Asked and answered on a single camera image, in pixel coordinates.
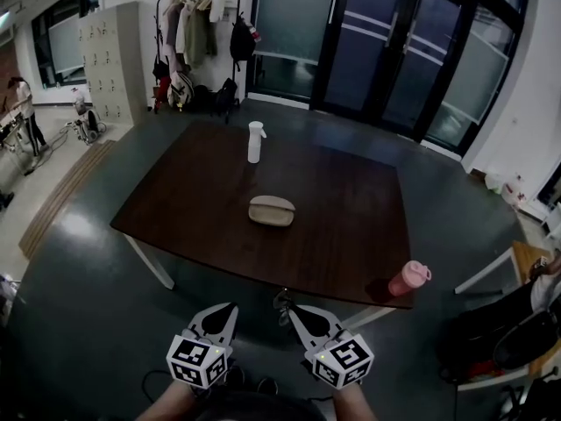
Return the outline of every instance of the white chair leg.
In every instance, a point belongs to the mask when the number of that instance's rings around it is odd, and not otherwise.
[[[394,310],[394,307],[371,306],[342,321],[341,325],[344,329],[356,329],[362,325],[372,323],[375,319],[382,318],[384,315],[387,315]]]
[[[137,252],[137,254],[140,256],[140,259],[142,259],[142,261],[150,269],[150,271],[152,271],[160,280],[160,282],[164,284],[164,287],[170,290],[173,289],[175,285],[174,280],[169,277],[166,270],[161,266],[158,259],[156,259],[156,256],[154,256],[153,252],[149,249],[148,245],[145,245],[126,234],[123,235],[131,244],[132,249]]]
[[[511,258],[514,259],[514,252],[512,250],[512,247],[510,247],[507,251],[505,251],[503,254],[501,254],[499,257],[497,257],[495,260],[493,260],[489,265],[487,265],[485,268],[483,268],[481,271],[479,271],[475,276],[472,276],[471,278],[469,278],[464,283],[458,285],[454,289],[454,293],[456,295],[458,295],[458,294],[462,293],[463,291],[466,291],[471,286],[473,286],[477,282],[481,281],[481,279],[483,279],[485,276],[489,275],[496,268],[498,268],[500,265],[502,265],[504,262],[506,262],[508,259],[511,259]]]

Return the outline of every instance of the ceiling light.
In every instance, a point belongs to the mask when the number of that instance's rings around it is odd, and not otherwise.
[[[10,16],[10,12],[6,11],[2,16],[0,16],[0,28],[2,28],[2,25],[4,24],[4,22],[6,21],[6,19]]]

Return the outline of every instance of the tiled floor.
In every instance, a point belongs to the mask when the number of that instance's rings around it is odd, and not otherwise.
[[[51,145],[58,139],[54,146],[60,146],[44,165],[28,176],[21,176],[8,153],[0,152],[0,189],[16,194],[10,207],[0,211],[0,274],[11,281],[20,281],[27,269],[27,259],[18,247],[25,229],[54,187],[88,149],[74,131],[68,131],[67,140],[62,144],[64,138],[60,130],[75,118],[74,108],[38,108],[36,118],[46,142]],[[99,141],[119,140],[130,128],[129,125],[109,125]]]

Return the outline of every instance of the human hand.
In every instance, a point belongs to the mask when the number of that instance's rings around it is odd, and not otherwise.
[[[137,421],[180,419],[195,405],[195,395],[187,383],[173,381],[160,398]]]
[[[376,421],[360,386],[353,382],[333,392],[337,421]]]
[[[532,268],[529,271],[529,279],[531,281],[534,281],[539,276],[548,274],[549,267],[550,266],[547,263],[547,259],[543,256],[540,257],[538,260],[536,260],[534,265],[532,265]]]

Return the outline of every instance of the black chair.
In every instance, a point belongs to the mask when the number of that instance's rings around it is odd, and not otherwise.
[[[512,403],[512,408],[499,416],[498,421],[553,421],[561,419],[561,407],[558,403],[561,394],[561,379],[551,379],[549,377],[558,374],[558,367],[544,377],[535,379],[526,395],[524,387],[513,389],[507,386],[503,391],[508,392],[508,400]]]

